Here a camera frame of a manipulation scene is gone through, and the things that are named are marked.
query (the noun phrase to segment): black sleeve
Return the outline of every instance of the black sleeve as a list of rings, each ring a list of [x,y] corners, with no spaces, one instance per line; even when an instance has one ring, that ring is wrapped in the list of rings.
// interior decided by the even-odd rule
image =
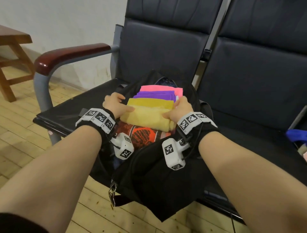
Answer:
[[[0,213],[0,232],[48,233],[48,231],[40,225],[18,215],[9,213]]]

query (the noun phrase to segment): wooden floor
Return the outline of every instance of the wooden floor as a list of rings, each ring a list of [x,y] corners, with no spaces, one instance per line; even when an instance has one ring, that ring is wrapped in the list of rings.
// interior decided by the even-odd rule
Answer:
[[[26,75],[13,67],[2,69],[14,78]],[[0,96],[0,187],[23,166],[51,146],[47,130],[32,119],[40,112],[33,90],[33,81],[11,86],[17,101],[9,103]],[[50,84],[54,105],[82,91]],[[237,233],[249,232],[235,222]],[[88,177],[81,193],[68,233],[175,233],[175,232],[233,232],[231,219],[196,202],[161,223],[150,210],[138,203],[112,208],[108,188]]]

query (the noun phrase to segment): forearm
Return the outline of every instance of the forearm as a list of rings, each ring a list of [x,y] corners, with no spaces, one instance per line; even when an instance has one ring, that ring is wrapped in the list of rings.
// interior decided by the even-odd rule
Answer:
[[[5,184],[0,212],[26,217],[50,233],[65,232],[100,146],[98,131],[81,126]]]
[[[307,232],[307,187],[218,132],[199,151],[221,188],[254,232]]]

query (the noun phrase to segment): hand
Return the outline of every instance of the hand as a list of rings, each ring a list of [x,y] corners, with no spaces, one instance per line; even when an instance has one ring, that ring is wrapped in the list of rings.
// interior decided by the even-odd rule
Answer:
[[[174,109],[163,113],[162,116],[166,119],[172,120],[175,124],[182,118],[185,114],[193,112],[192,105],[188,102],[188,99],[183,96],[174,103]]]
[[[125,97],[122,94],[113,92],[110,96],[104,98],[102,106],[110,110],[114,114],[115,119],[117,119],[125,112],[134,111],[134,107],[121,104],[121,101],[124,99]]]

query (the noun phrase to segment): purple towel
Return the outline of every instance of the purple towel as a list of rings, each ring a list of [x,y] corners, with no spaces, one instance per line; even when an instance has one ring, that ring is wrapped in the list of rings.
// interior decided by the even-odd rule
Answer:
[[[176,101],[174,91],[140,91],[133,98],[151,98]]]

